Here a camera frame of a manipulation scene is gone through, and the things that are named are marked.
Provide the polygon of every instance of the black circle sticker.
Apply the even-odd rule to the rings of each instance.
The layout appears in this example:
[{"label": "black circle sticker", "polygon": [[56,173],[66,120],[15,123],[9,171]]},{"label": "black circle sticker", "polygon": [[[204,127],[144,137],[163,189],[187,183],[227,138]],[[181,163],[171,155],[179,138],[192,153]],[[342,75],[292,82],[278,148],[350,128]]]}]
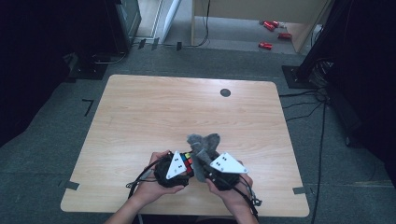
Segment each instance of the black circle sticker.
[{"label": "black circle sticker", "polygon": [[227,89],[222,89],[220,91],[220,94],[224,97],[229,97],[231,95],[231,91],[227,90]]}]

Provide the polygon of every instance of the gray stuffed toy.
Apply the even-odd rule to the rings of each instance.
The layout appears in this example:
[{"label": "gray stuffed toy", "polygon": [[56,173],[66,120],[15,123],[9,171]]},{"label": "gray stuffed toy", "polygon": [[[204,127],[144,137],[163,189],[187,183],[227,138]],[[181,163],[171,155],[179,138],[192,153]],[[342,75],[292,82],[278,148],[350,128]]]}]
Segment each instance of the gray stuffed toy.
[{"label": "gray stuffed toy", "polygon": [[187,142],[190,144],[192,152],[192,165],[194,169],[194,174],[198,181],[205,182],[204,168],[202,165],[210,163],[219,155],[216,148],[220,142],[220,136],[217,133],[212,133],[206,137],[202,137],[199,134],[191,134],[187,138]]}]

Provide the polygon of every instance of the red object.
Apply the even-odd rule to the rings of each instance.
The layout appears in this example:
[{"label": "red object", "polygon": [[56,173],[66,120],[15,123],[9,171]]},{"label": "red object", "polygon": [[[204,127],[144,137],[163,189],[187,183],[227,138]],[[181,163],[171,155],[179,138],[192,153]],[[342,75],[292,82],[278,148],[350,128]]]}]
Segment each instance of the red object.
[{"label": "red object", "polygon": [[271,50],[272,49],[272,44],[266,43],[266,42],[260,42],[259,48]]},{"label": "red object", "polygon": [[279,21],[270,21],[271,24],[273,24],[273,26],[275,26],[275,28],[279,27]]},{"label": "red object", "polygon": [[289,33],[279,33],[277,38],[279,38],[279,39],[291,39],[291,34],[289,34]]},{"label": "red object", "polygon": [[262,25],[265,28],[267,28],[269,31],[274,31],[275,30],[275,26],[269,21],[265,21]]}]

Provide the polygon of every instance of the table top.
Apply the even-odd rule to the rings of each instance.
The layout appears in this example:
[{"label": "table top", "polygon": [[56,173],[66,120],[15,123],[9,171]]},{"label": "table top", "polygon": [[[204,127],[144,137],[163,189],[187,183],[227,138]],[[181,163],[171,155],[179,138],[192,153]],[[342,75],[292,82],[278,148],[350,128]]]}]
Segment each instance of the table top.
[{"label": "table top", "polygon": [[[231,95],[224,97],[220,91]],[[116,212],[148,165],[153,151],[188,152],[187,136],[220,135],[217,151],[248,168],[263,200],[259,216],[306,217],[305,194],[276,85],[186,77],[113,75],[107,82],[61,208],[67,212]],[[141,214],[229,216],[206,183],[190,179],[176,195],[164,195]]]}]

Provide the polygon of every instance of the wire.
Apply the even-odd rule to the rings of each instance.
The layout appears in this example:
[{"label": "wire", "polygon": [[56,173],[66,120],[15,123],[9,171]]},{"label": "wire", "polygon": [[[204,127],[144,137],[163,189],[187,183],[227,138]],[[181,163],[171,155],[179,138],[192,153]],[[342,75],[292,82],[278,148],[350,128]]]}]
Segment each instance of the wire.
[{"label": "wire", "polygon": [[314,104],[317,104],[317,103],[318,102],[296,103],[296,104],[292,104],[292,105],[288,105],[288,106],[282,106],[282,109],[287,109],[287,108],[290,108],[290,107],[295,106],[295,105],[314,105]]},{"label": "wire", "polygon": [[[183,46],[183,48],[198,48],[201,47],[207,40],[209,40],[209,27],[208,27],[208,20],[209,20],[209,11],[210,11],[210,0],[207,2],[207,11],[206,11],[206,21],[205,17],[203,16],[203,24],[206,30],[206,34],[202,42],[198,45],[188,45],[188,46]],[[133,43],[132,46],[139,45],[140,43]],[[165,46],[165,47],[176,47],[177,45],[171,45],[171,44],[157,44],[158,46]]]},{"label": "wire", "polygon": [[204,21],[204,18],[203,18],[203,22],[204,22],[204,26],[205,26],[205,30],[206,30],[206,35],[205,35],[204,39],[202,40],[202,42],[199,45],[192,46],[194,48],[201,47],[206,42],[206,40],[209,38],[209,27],[208,27],[208,24],[207,24],[208,19],[209,19],[209,9],[210,9],[210,0],[207,1],[206,22]]},{"label": "wire", "polygon": [[309,113],[308,115],[304,115],[304,116],[300,116],[300,117],[295,117],[295,118],[291,118],[291,119],[286,119],[286,121],[290,121],[292,119],[303,119],[303,118],[308,118],[309,116],[311,116],[315,110],[318,109],[318,107],[320,107],[321,105],[323,105],[323,103],[318,103],[318,105],[311,111],[311,113]]},{"label": "wire", "polygon": [[352,10],[353,3],[354,3],[354,0],[351,0],[350,6],[349,6],[349,11],[348,11],[347,16],[346,16],[346,28],[345,28],[345,31],[344,31],[344,44],[346,43],[346,40],[347,40],[347,27],[348,27],[348,24],[349,24],[350,11]]},{"label": "wire", "polygon": [[322,128],[321,128],[320,145],[319,145],[318,188],[317,188],[317,193],[316,193],[317,197],[315,199],[314,211],[312,212],[311,224],[315,223],[315,219],[317,217],[317,210],[318,210],[318,201],[319,201],[320,183],[321,183],[322,153],[323,153],[323,139],[324,139],[325,120],[326,120],[326,103],[324,103],[324,106],[323,106]]},{"label": "wire", "polygon": [[[320,30],[315,34],[315,43],[317,42],[318,36],[322,33],[322,31],[323,31],[323,25],[320,26]],[[312,34],[311,34],[311,48],[313,46],[312,37],[314,37],[314,32],[315,32],[315,30],[313,30]]]},{"label": "wire", "polygon": [[113,64],[113,63],[119,63],[122,59],[125,58],[125,55],[126,55],[125,52],[122,52],[121,54],[122,54],[121,58],[118,59],[118,60],[116,60],[116,61],[114,61],[114,62],[106,62],[106,63],[94,62],[94,63],[98,63],[98,64]]},{"label": "wire", "polygon": [[162,161],[165,157],[161,157],[158,160],[152,162],[148,167],[146,167],[143,172],[137,177],[137,179],[134,182],[128,183],[125,187],[128,189],[131,189],[131,191],[129,192],[129,196],[128,198],[131,198],[131,196],[134,194],[134,189],[136,188],[137,184],[141,181],[141,178],[143,175],[146,174],[146,172],[155,164],[159,163],[160,161]]},{"label": "wire", "polygon": [[279,95],[279,97],[293,97],[293,96],[299,96],[299,95],[306,95],[307,93],[310,92],[317,92],[318,90],[315,91],[303,91],[300,93],[292,93],[292,94],[283,94],[283,95]]},{"label": "wire", "polygon": [[253,191],[252,191],[251,186],[249,185],[249,183],[248,183],[248,182],[246,181],[246,179],[245,179],[244,177],[242,177],[241,175],[240,175],[239,177],[241,177],[241,178],[245,181],[245,184],[244,184],[244,183],[242,183],[242,184],[245,185],[245,186],[247,187],[247,189],[248,189],[248,191],[249,191],[249,193],[250,193],[250,196],[253,196]]},{"label": "wire", "polygon": [[236,192],[238,192],[238,193],[245,199],[245,201],[247,202],[247,204],[250,206],[250,209],[251,209],[251,211],[252,211],[252,215],[253,215],[257,220],[259,220],[259,215],[258,215],[259,213],[257,212],[257,209],[256,209],[254,203],[249,199],[249,197],[248,197],[246,194],[244,194],[241,190],[239,190],[238,188],[236,188],[235,186],[233,186],[233,190],[235,190]]}]

